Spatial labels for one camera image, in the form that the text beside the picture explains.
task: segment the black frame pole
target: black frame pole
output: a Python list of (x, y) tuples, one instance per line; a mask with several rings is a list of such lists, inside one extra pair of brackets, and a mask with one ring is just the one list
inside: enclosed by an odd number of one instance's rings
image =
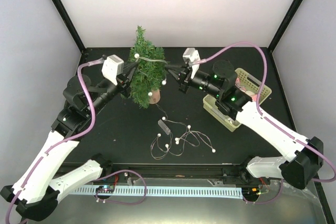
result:
[(82, 40), (79, 37), (79, 34), (77, 33), (75, 26), (73, 25), (63, 3), (61, 0), (52, 0), (52, 2), (54, 3), (59, 15), (61, 15), (65, 25), (67, 26), (71, 36), (73, 37), (78, 49), (83, 53), (86, 49), (86, 47), (84, 46)]
[(293, 0), (291, 3), (284, 19), (282, 20), (277, 32), (275, 33), (271, 43), (268, 46), (268, 50), (272, 53), (274, 49), (277, 47), (280, 39), (282, 38), (283, 34), (285, 33), (289, 23), (293, 19), (296, 11), (299, 9), (303, 0)]

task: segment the pink cable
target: pink cable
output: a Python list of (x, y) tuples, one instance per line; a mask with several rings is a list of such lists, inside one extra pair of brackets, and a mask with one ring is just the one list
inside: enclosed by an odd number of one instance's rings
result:
[[(119, 174), (119, 173), (133, 173), (133, 174), (137, 175), (137, 176), (142, 180), (142, 182), (143, 182), (143, 186), (144, 186), (144, 194), (143, 194), (142, 198), (141, 198), (140, 200), (138, 200), (137, 202), (128, 203), (128, 202), (122, 202), (122, 201), (116, 201), (116, 200), (107, 200), (107, 199), (105, 200), (105, 202), (116, 203), (116, 204), (121, 204), (121, 205), (126, 205), (126, 206), (135, 206), (135, 205), (138, 205), (138, 204), (142, 203), (142, 202), (145, 200), (145, 198), (146, 198), (146, 194), (147, 194), (147, 185), (146, 185), (146, 182), (145, 182), (145, 180), (143, 179), (143, 177), (142, 177), (139, 173), (137, 173), (137, 172), (135, 172), (135, 171), (133, 171), (133, 170), (127, 170), (127, 169), (125, 169), (125, 170), (119, 170), (119, 171), (117, 171), (117, 172), (115, 172), (115, 173), (111, 173), (111, 174), (109, 174), (109, 175), (107, 175), (107, 176), (105, 176), (105, 177), (101, 177), (101, 178), (95, 179), (95, 180), (93, 180), (93, 181), (100, 181), (100, 180), (103, 180), (103, 179), (112, 177), (112, 176), (114, 176), (114, 175), (116, 175), (116, 174)], [(99, 201), (104, 201), (103, 199), (99, 199), (99, 198), (98, 198), (98, 192), (96, 193), (96, 196), (95, 196), (95, 197), (96, 197), (96, 199), (99, 200)]]
[(283, 190), (283, 185), (284, 184), (284, 181), (283, 181), (283, 179), (281, 180), (281, 184), (280, 184), (280, 189), (279, 189), (279, 192), (278, 192), (278, 194), (277, 194), (277, 196), (275, 196), (273, 199), (270, 199), (270, 200), (268, 200), (268, 201), (264, 201), (264, 202), (253, 202), (253, 201), (248, 201), (244, 196), (243, 196), (243, 200), (246, 202), (246, 203), (249, 203), (249, 204), (253, 204), (253, 205), (265, 205), (265, 204), (269, 204), (269, 203), (272, 203), (272, 202), (274, 202), (274, 201), (276, 201), (279, 197), (280, 197), (280, 195), (281, 195), (281, 193), (282, 193), (282, 190)]
[[(264, 74), (263, 74), (263, 80), (261, 81), (261, 85), (259, 87), (259, 90), (258, 90), (258, 95), (257, 95), (257, 101), (256, 101), (256, 104), (257, 104), (257, 111), (260, 115), (262, 115), (262, 111), (260, 109), (260, 104), (259, 104), (259, 99), (260, 99), (260, 95), (261, 95), (261, 92), (264, 88), (264, 85), (265, 85), (265, 81), (266, 81), (266, 76), (267, 76), (267, 61), (266, 61), (266, 57), (265, 57), (265, 54), (264, 52), (262, 51), (262, 49), (250, 42), (238, 42), (238, 43), (234, 43), (230, 46), (227, 46), (225, 48), (223, 48), (222, 50), (218, 51), (217, 53), (215, 53), (214, 55), (210, 56), (209, 58), (206, 58), (206, 59), (203, 59), (203, 60), (199, 60), (199, 61), (196, 61), (194, 63), (192, 63), (191, 65), (196, 65), (196, 64), (203, 64), (203, 63), (206, 63), (206, 62), (209, 62), (210, 60), (213, 60), (214, 58), (216, 58), (217, 56), (219, 56), (220, 54), (222, 54), (223, 52), (225, 52), (226, 50), (229, 50), (230, 48), (232, 47), (235, 47), (235, 46), (238, 46), (238, 45), (242, 45), (242, 44), (247, 44), (247, 45), (250, 45), (252, 47), (254, 47), (255, 49), (258, 50), (258, 52), (260, 53), (261, 57), (263, 58), (263, 63), (264, 63)], [(273, 121), (271, 121), (269, 118), (267, 117), (264, 117), (264, 119), (269, 122), (271, 125), (273, 125), (275, 128), (277, 128), (278, 130), (280, 130), (281, 132), (283, 132), (283, 134), (287, 135), (288, 137), (290, 137), (291, 139), (295, 140), (295, 137), (292, 136), (290, 133), (288, 133), (287, 131), (285, 131), (284, 129), (282, 129), (279, 125), (277, 125), (276, 123), (274, 123)], [(318, 155), (319, 157), (321, 157), (325, 162), (327, 162), (330, 167), (333, 169), (334, 171), (334, 176), (330, 179), (312, 179), (314, 182), (333, 182), (336, 180), (336, 167), (335, 165), (327, 158), (325, 157), (322, 153), (318, 152), (317, 150), (315, 150), (313, 147), (303, 143), (302, 141), (296, 139), (295, 140), (296, 142), (298, 142), (299, 144), (303, 145), (304, 147), (306, 147), (307, 149), (309, 149), (310, 151), (314, 152), (316, 155)]]
[(258, 52), (260, 53), (261, 57), (263, 58), (262, 60), (263, 60), (263, 63), (264, 63), (264, 74), (263, 74), (263, 80), (261, 81), (261, 85), (260, 85), (259, 90), (258, 90), (257, 101), (256, 101), (256, 103), (257, 103), (257, 111), (259, 112), (260, 115), (262, 115), (262, 112), (260, 110), (259, 100), (260, 100), (261, 92), (264, 89), (264, 85), (265, 85), (265, 82), (266, 82), (266, 77), (267, 77), (267, 61), (266, 61), (266, 56), (265, 56), (264, 52), (262, 51), (262, 49), (260, 47), (258, 47), (255, 44), (252, 44), (250, 42), (244, 42), (244, 41), (237, 42), (237, 43), (234, 43), (234, 44), (229, 45), (227, 47), (224, 47), (222, 50), (218, 51), (217, 53), (215, 53), (214, 55), (210, 56), (209, 58), (196, 61), (196, 62), (192, 63), (191, 65), (203, 64), (203, 63), (209, 62), (209, 61), (215, 59), (217, 56), (219, 56), (222, 53), (224, 53), (225, 51), (229, 50), (230, 48), (238, 46), (238, 45), (250, 45), (250, 46), (254, 47), (255, 49), (258, 50)]
[[(64, 142), (67, 142), (69, 140), (74, 140), (74, 139), (77, 139), (81, 136), (84, 136), (85, 134), (89, 133), (95, 122), (96, 122), (96, 111), (94, 110), (94, 106), (93, 106), (93, 103), (92, 103), (92, 99), (91, 99), (91, 96), (90, 96), (90, 93), (85, 85), (85, 82), (84, 82), (84, 79), (83, 79), (83, 76), (82, 76), (82, 69), (84, 67), (90, 67), (90, 66), (93, 66), (93, 65), (97, 65), (97, 64), (102, 64), (104, 62), (104, 59), (101, 58), (99, 60), (94, 60), (94, 61), (90, 61), (90, 62), (87, 62), (87, 63), (84, 63), (84, 64), (81, 64), (79, 67), (78, 67), (78, 70), (77, 70), (77, 75), (78, 75), (78, 79), (79, 79), (79, 82), (80, 82), (80, 85), (82, 86), (83, 88), (83, 91), (84, 91), (84, 94), (88, 100), (88, 103), (89, 103), (89, 106), (90, 106), (90, 111), (91, 111), (91, 123), (90, 123), (90, 126), (84, 130), (83, 132), (80, 132), (74, 136), (71, 136), (71, 137), (68, 137), (68, 138), (65, 138), (63, 139), (62, 141), (54, 144), (53, 146), (51, 146), (49, 149), (47, 149), (45, 151), (45, 154), (48, 154), (52, 149), (54, 149), (56, 146), (64, 143)], [(21, 185), (21, 188), (24, 188), (29, 180), (29, 178), (31, 177), (31, 175), (33, 174), (34, 170), (36, 169), (36, 167), (41, 163), (43, 157), (40, 157), (37, 162), (35, 163), (35, 165), (32, 167), (32, 169), (29, 171), (29, 173), (27, 174), (27, 177), (25, 178), (25, 180), (23, 181), (22, 185)], [(10, 202), (9, 204), (9, 208), (7, 210), (7, 213), (6, 213), (6, 217), (5, 217), (5, 221), (6, 221), (6, 224), (11, 224), (10, 221), (9, 221), (9, 217), (11, 215), (11, 211), (12, 211), (12, 208), (14, 206), (14, 202), (16, 201), (16, 199), (19, 197), (20, 193), (22, 192), (22, 190), (18, 191), (16, 193), (16, 195), (14, 196), (14, 198), (12, 199), (12, 201)], [(23, 220), (22, 222), (20, 222), (19, 224), (25, 224), (27, 223), (27, 219)]]

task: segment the white wall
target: white wall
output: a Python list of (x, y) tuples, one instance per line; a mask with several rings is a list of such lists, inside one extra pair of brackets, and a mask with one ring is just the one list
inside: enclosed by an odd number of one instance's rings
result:
[[(22, 176), (45, 142), (80, 52), (51, 0), (0, 0), (0, 7), (2, 188)], [(0, 223), (8, 205), (0, 198)]]
[[(336, 164), (336, 2), (304, 0), (274, 55), (298, 131), (324, 142)], [(330, 178), (325, 163), (319, 173)], [(336, 218), (336, 182), (323, 184)]]
[(292, 0), (62, 0), (86, 47), (130, 47), (137, 25), (157, 46), (268, 46)]

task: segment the wire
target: wire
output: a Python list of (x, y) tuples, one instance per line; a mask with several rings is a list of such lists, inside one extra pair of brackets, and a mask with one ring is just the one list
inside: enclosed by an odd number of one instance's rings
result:
[(107, 199), (103, 200), (103, 199), (99, 199), (98, 198), (98, 192), (96, 192), (96, 196), (95, 197), (96, 197), (97, 201), (105, 201), (105, 202), (109, 202), (109, 203), (116, 203), (116, 204), (121, 204), (121, 205), (126, 205), (126, 206), (134, 206), (134, 205), (138, 205), (138, 204), (142, 203), (145, 200), (146, 195), (147, 195), (147, 185), (146, 185), (146, 182), (143, 179), (143, 177), (139, 173), (137, 173), (137, 172), (135, 172), (133, 170), (127, 170), (127, 169), (125, 169), (125, 170), (119, 170), (117, 172), (111, 173), (111, 174), (109, 174), (109, 175), (107, 175), (105, 177), (101, 177), (101, 178), (95, 179), (93, 181), (100, 181), (100, 180), (112, 177), (114, 175), (117, 175), (119, 173), (133, 173), (133, 174), (137, 175), (142, 180), (143, 186), (144, 186), (144, 193), (143, 193), (142, 198), (140, 200), (138, 200), (137, 202), (132, 202), (132, 203), (122, 202), (122, 201), (116, 201), (116, 200), (107, 200)]
[(206, 59), (203, 59), (203, 60), (199, 60), (199, 61), (190, 63), (190, 65), (197, 65), (197, 64), (203, 64), (203, 63), (209, 62), (209, 61), (215, 59), (217, 56), (219, 56), (222, 53), (224, 53), (225, 51), (229, 50), (230, 48), (238, 46), (238, 45), (250, 45), (250, 46), (254, 47), (255, 49), (258, 50), (258, 52), (260, 53), (261, 57), (263, 58), (262, 60), (263, 60), (263, 63), (264, 63), (264, 74), (263, 74), (263, 80), (261, 81), (261, 85), (260, 85), (259, 90), (258, 90), (257, 101), (256, 101), (256, 103), (257, 103), (257, 111), (258, 111), (258, 113), (260, 115), (262, 115), (262, 112), (261, 112), (261, 109), (260, 109), (259, 100), (260, 100), (260, 96), (261, 96), (262, 90), (264, 89), (264, 85), (265, 85), (265, 81), (266, 81), (266, 77), (267, 77), (267, 61), (266, 61), (266, 56), (265, 56), (264, 52), (262, 51), (262, 49), (260, 47), (258, 47), (255, 44), (252, 44), (250, 42), (244, 42), (244, 41), (243, 42), (237, 42), (237, 43), (234, 43), (234, 44), (229, 45), (227, 47), (224, 47), (222, 50), (218, 51), (217, 53), (215, 53), (214, 55), (210, 56), (209, 58), (206, 58)]
[(267, 187), (267, 189), (269, 190), (269, 186), (265, 183), (265, 181), (262, 178), (259, 178), (259, 179)]
[[(78, 133), (78, 134), (76, 134), (76, 135), (74, 135), (74, 136), (65, 138), (65, 139), (63, 139), (62, 141), (60, 141), (60, 142), (58, 142), (58, 143), (52, 145), (50, 148), (48, 148), (48, 149), (45, 151), (45, 154), (46, 154), (46, 155), (48, 155), (49, 152), (50, 152), (52, 149), (54, 149), (56, 146), (58, 146), (58, 145), (60, 145), (60, 144), (62, 144), (62, 143), (64, 143), (64, 142), (67, 142), (67, 141), (70, 141), (70, 140), (74, 140), (74, 139), (76, 139), (76, 138), (78, 138), (78, 137), (84, 136), (85, 134), (89, 133), (89, 132), (92, 130), (92, 128), (93, 128), (93, 126), (94, 126), (94, 124), (95, 124), (95, 122), (96, 122), (96, 112), (95, 112), (95, 110), (94, 110), (94, 106), (93, 106), (93, 103), (92, 103), (92, 99), (91, 99), (91, 96), (90, 96), (90, 94), (89, 94), (89, 91), (88, 91), (88, 89), (87, 89), (87, 87), (86, 87), (86, 85), (85, 85), (85, 82), (84, 82), (84, 79), (83, 79), (83, 76), (82, 76), (81, 71), (82, 71), (82, 69), (83, 69), (84, 67), (90, 67), (90, 66), (93, 66), (93, 65), (102, 64), (103, 62), (104, 62), (104, 59), (103, 59), (103, 58), (101, 58), (101, 59), (99, 59), (99, 60), (90, 61), (90, 62), (81, 64), (81, 65), (78, 67), (78, 70), (77, 70), (77, 74), (78, 74), (78, 79), (79, 79), (80, 85), (81, 85), (82, 88), (83, 88), (84, 94), (85, 94), (85, 96), (86, 96), (86, 98), (87, 98), (87, 100), (88, 100), (89, 107), (90, 107), (90, 111), (91, 111), (91, 123), (90, 123), (89, 127), (88, 127), (86, 130), (84, 130), (83, 132), (80, 132), (80, 133)], [(41, 161), (42, 161), (43, 158), (44, 158), (44, 157), (42, 156), (42, 157), (40, 157), (40, 158), (37, 160), (37, 162), (35, 163), (35, 165), (32, 167), (32, 169), (31, 169), (31, 170), (29, 171), (29, 173), (27, 174), (25, 180), (23, 181), (23, 183), (22, 183), (22, 185), (21, 185), (21, 188), (24, 188), (24, 187), (26, 186), (26, 184), (28, 183), (28, 180), (30, 179), (31, 175), (32, 175), (33, 172), (35, 171), (36, 167), (41, 163)], [(9, 221), (9, 217), (10, 217), (10, 215), (11, 215), (10, 212), (12, 211), (12, 208), (13, 208), (13, 206), (14, 206), (14, 202), (15, 202), (16, 199), (20, 196), (21, 192), (22, 192), (22, 190), (19, 190), (19, 191), (15, 194), (15, 196), (13, 197), (12, 201), (11, 201), (10, 204), (9, 204), (9, 208), (8, 208), (8, 210), (7, 210), (6, 217), (5, 217), (6, 224), (11, 224), (10, 221)], [(27, 223), (27, 222), (25, 222), (25, 221), (28, 221), (28, 219), (23, 220), (23, 221), (20, 222), (19, 224)]]
[(281, 193), (282, 193), (282, 191), (283, 191), (283, 185), (284, 184), (284, 181), (283, 181), (283, 179), (281, 180), (281, 184), (280, 184), (280, 189), (279, 189), (279, 192), (278, 192), (278, 194), (277, 194), (277, 196), (275, 196), (273, 199), (270, 199), (270, 200), (268, 200), (268, 201), (264, 201), (264, 202), (254, 202), (254, 201), (248, 201), (244, 196), (243, 196), (243, 200), (247, 203), (247, 204), (253, 204), (253, 205), (265, 205), (265, 204), (269, 204), (269, 203), (272, 203), (272, 202), (274, 202), (274, 201), (276, 201), (279, 197), (280, 197), (280, 195), (281, 195)]
[(320, 153), (319, 151), (315, 150), (313, 147), (309, 146), (308, 144), (305, 144), (305, 143), (303, 143), (302, 141), (300, 141), (298, 139), (296, 139), (295, 141), (298, 142), (299, 144), (302, 144), (305, 148), (307, 148), (308, 150), (314, 152), (316, 155), (318, 155), (319, 157), (321, 157), (324, 161), (326, 161), (328, 163), (328, 165), (330, 165), (330, 167), (334, 171), (334, 176), (332, 178), (329, 178), (329, 179), (313, 178), (312, 180), (314, 182), (329, 183), (329, 182), (333, 182), (333, 181), (336, 180), (336, 167), (335, 167), (335, 165), (327, 157), (325, 157), (322, 153)]
[[(163, 159), (168, 153), (170, 153), (170, 154), (172, 154), (172, 155), (174, 155), (174, 156), (181, 156), (181, 155), (184, 153), (184, 150), (185, 150), (185, 144), (186, 144), (186, 143), (189, 144), (189, 145), (191, 145), (192, 147), (199, 147), (200, 144), (201, 144), (200, 141), (198, 140), (199, 138), (202, 140), (203, 143), (205, 143), (207, 146), (209, 146), (209, 147), (213, 150), (213, 152), (215, 152), (215, 149), (212, 147), (211, 140), (210, 140), (210, 138), (209, 138), (207, 135), (205, 135), (204, 133), (199, 132), (199, 131), (191, 131), (185, 123), (174, 122), (174, 121), (168, 120), (168, 115), (167, 115), (167, 113), (164, 111), (164, 109), (161, 108), (157, 103), (156, 103), (156, 106), (159, 108), (159, 110), (161, 110), (161, 111), (164, 113), (164, 115), (165, 115), (165, 122), (170, 122), (170, 123), (175, 123), (175, 124), (183, 125), (183, 126), (186, 128), (186, 130), (185, 130), (185, 132), (182, 134), (182, 136), (179, 137), (178, 140), (177, 140), (178, 142), (179, 142), (180, 140), (183, 141), (183, 143), (182, 143), (182, 151), (181, 151), (180, 153), (178, 153), (178, 154), (173, 153), (173, 152), (170, 150), (171, 147), (172, 147), (173, 133), (172, 133), (172, 132), (169, 133), (170, 141), (169, 141), (168, 144), (166, 144), (166, 149), (165, 149), (165, 150), (162, 149), (162, 148), (159, 146), (159, 138), (160, 138), (161, 135), (158, 134), (157, 137), (153, 140), (153, 142), (151, 143), (151, 146), (150, 146), (151, 156), (152, 156), (155, 160), (161, 160), (161, 159)], [(196, 141), (197, 141), (197, 144), (193, 144), (193, 143), (189, 142), (189, 141), (186, 139), (190, 134), (194, 136), (194, 138), (195, 138)], [(201, 135), (204, 136), (204, 137), (206, 137), (209, 143), (207, 143), (207, 142), (201, 137)], [(153, 155), (153, 149), (154, 149), (155, 144), (157, 145), (158, 149), (159, 149), (161, 152), (163, 152), (163, 154), (162, 154), (161, 156), (154, 156), (154, 155)]]
[(114, 187), (117, 185), (118, 180), (119, 180), (119, 176), (116, 175), (116, 177), (115, 177), (115, 179), (114, 179), (114, 184), (113, 184)]
[(142, 60), (146, 60), (146, 61), (150, 61), (150, 62), (162, 62), (162, 63), (168, 64), (167, 61), (165, 61), (165, 60), (160, 60), (160, 59), (153, 60), (153, 59), (149, 59), (149, 58), (145, 58), (145, 57), (139, 57), (138, 59), (142, 59)]
[[(257, 45), (254, 45), (250, 42), (238, 42), (238, 43), (234, 43), (230, 46), (227, 46), (225, 48), (223, 48), (222, 50), (218, 51), (217, 53), (215, 53), (214, 55), (206, 58), (206, 59), (202, 59), (193, 63), (190, 63), (190, 65), (196, 65), (196, 64), (203, 64), (206, 62), (209, 62), (211, 60), (213, 60), (214, 58), (216, 58), (217, 56), (219, 56), (220, 54), (222, 54), (223, 52), (229, 50), (232, 47), (238, 46), (238, 45), (242, 45), (242, 44), (246, 44), (246, 45), (250, 45), (252, 47), (254, 47), (255, 49), (258, 50), (258, 52), (260, 53), (263, 63), (264, 63), (264, 74), (263, 74), (263, 79), (261, 81), (261, 85), (259, 87), (258, 90), (258, 94), (257, 94), (257, 100), (256, 100), (256, 105), (257, 105), (257, 111), (258, 113), (262, 116), (262, 111), (260, 108), (260, 104), (259, 104), (259, 100), (260, 100), (260, 96), (261, 96), (261, 92), (264, 89), (264, 85), (265, 85), (265, 81), (266, 81), (266, 77), (267, 77), (267, 60), (266, 60), (266, 56), (264, 54), (264, 52), (262, 51), (262, 49), (260, 47), (258, 47)], [(336, 180), (336, 166), (327, 158), (325, 157), (322, 153), (318, 152), (317, 150), (315, 150), (314, 148), (312, 148), (311, 146), (303, 143), (302, 141), (295, 139), (294, 136), (292, 136), (290, 133), (288, 133), (286, 130), (282, 129), (279, 125), (277, 125), (276, 123), (274, 123), (273, 121), (271, 121), (269, 118), (267, 118), (266, 116), (264, 117), (264, 119), (269, 122), (271, 125), (273, 125), (275, 128), (277, 128), (278, 130), (280, 130), (281, 132), (283, 132), (283, 134), (287, 135), (288, 137), (290, 137), (291, 139), (295, 140), (296, 142), (298, 142), (299, 144), (303, 145), (305, 148), (309, 149), (310, 151), (314, 152), (316, 155), (318, 155), (319, 157), (321, 157), (327, 164), (330, 165), (330, 167), (332, 168), (333, 172), (334, 172), (334, 176), (330, 179), (316, 179), (314, 178), (313, 181), (314, 182), (325, 182), (325, 183), (329, 183), (329, 182), (333, 182)]]

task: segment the tree pot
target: tree pot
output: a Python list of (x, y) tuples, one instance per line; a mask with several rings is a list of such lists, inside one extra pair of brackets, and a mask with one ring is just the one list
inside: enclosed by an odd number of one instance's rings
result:
[(159, 102), (160, 98), (160, 90), (152, 91), (152, 96), (149, 97), (149, 103), (156, 104)]

